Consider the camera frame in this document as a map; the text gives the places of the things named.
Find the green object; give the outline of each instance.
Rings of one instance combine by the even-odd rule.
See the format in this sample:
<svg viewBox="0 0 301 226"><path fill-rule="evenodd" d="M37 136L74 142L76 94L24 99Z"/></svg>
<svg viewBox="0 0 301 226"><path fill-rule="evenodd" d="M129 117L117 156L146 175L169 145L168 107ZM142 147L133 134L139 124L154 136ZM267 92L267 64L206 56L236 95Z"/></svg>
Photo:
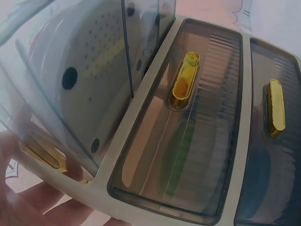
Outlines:
<svg viewBox="0 0 301 226"><path fill-rule="evenodd" d="M190 148L195 120L180 122L171 137L158 175L158 193L171 199L178 185Z"/></svg>

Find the white wall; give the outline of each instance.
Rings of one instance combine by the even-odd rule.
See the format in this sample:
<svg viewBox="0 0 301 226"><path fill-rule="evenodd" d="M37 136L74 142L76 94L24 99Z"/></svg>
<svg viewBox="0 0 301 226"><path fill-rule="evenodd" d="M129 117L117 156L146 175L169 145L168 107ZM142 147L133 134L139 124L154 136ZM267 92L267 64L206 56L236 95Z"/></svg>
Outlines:
<svg viewBox="0 0 301 226"><path fill-rule="evenodd" d="M233 12L239 11L241 6L242 0L177 0L176 14L238 30Z"/></svg>
<svg viewBox="0 0 301 226"><path fill-rule="evenodd" d="M252 34L301 58L301 0L253 0Z"/></svg>

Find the gold drawer handle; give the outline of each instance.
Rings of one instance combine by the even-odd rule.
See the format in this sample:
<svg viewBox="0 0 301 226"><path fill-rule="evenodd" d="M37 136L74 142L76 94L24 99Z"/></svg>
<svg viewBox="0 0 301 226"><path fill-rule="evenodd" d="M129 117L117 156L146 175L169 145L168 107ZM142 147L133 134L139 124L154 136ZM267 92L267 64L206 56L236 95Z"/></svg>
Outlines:
<svg viewBox="0 0 301 226"><path fill-rule="evenodd" d="M281 83L272 79L267 90L267 130L277 137L285 130L285 108Z"/></svg>
<svg viewBox="0 0 301 226"><path fill-rule="evenodd" d="M198 71L200 61L199 54L195 52L186 53L180 71L176 77L170 103L175 108L186 107L192 94L192 88Z"/></svg>

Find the transparent lid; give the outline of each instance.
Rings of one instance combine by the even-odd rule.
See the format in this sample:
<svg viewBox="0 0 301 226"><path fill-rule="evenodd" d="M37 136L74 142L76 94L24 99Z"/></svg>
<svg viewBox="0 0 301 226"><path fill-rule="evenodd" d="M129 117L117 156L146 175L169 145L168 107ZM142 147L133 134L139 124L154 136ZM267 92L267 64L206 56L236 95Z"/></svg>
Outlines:
<svg viewBox="0 0 301 226"><path fill-rule="evenodd" d="M113 197L198 224L219 220L239 125L241 50L237 33L183 23L111 176Z"/></svg>
<svg viewBox="0 0 301 226"><path fill-rule="evenodd" d="M253 105L248 160L236 225L300 225L301 74L296 59L264 42L251 40ZM285 129L268 130L271 79L283 90Z"/></svg>
<svg viewBox="0 0 301 226"><path fill-rule="evenodd" d="M135 88L141 82L132 72L142 75L159 48L158 4L8 2L0 22L0 77L8 84L0 119L31 156L52 167L55 156L72 159L96 174L134 96L133 81ZM172 24L174 12L168 18Z"/></svg>

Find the round hole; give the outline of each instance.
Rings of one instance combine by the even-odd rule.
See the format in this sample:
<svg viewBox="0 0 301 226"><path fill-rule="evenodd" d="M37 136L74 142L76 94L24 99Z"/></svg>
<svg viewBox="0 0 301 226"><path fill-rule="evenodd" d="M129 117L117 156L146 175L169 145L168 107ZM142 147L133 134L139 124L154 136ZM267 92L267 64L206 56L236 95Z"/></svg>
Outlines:
<svg viewBox="0 0 301 226"><path fill-rule="evenodd" d="M127 15L132 16L135 13L135 4L131 2L127 7Z"/></svg>
<svg viewBox="0 0 301 226"><path fill-rule="evenodd" d="M74 67L69 67L64 72L62 78L62 86L65 90L70 90L74 87L77 81L77 70Z"/></svg>
<svg viewBox="0 0 301 226"><path fill-rule="evenodd" d="M92 145L91 145L91 152L95 153L97 152L98 148L99 148L99 139L95 138Z"/></svg>
<svg viewBox="0 0 301 226"><path fill-rule="evenodd" d="M141 65L142 65L142 60L139 59L137 62L137 66L136 66L136 70L139 71L141 69Z"/></svg>

